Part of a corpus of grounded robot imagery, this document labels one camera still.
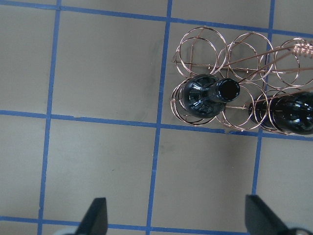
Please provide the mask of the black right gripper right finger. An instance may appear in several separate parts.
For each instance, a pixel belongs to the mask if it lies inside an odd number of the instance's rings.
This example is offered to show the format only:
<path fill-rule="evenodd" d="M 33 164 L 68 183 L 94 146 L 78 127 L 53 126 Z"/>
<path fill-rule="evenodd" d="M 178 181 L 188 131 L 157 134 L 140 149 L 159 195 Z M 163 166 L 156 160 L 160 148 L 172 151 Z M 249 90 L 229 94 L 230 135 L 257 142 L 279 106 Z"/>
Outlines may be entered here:
<path fill-rule="evenodd" d="M 245 226 L 250 235 L 289 235 L 289 228 L 258 195 L 246 195 Z"/>

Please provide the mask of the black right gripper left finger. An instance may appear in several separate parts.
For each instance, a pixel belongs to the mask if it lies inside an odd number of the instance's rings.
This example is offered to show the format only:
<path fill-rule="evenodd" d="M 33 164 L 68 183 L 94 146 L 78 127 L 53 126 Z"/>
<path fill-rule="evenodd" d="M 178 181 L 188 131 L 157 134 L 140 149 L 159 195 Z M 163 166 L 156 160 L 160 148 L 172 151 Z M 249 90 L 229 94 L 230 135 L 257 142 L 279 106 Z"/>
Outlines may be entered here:
<path fill-rule="evenodd" d="M 105 235 L 108 231 L 106 198 L 95 198 L 76 230 L 77 235 Z"/>

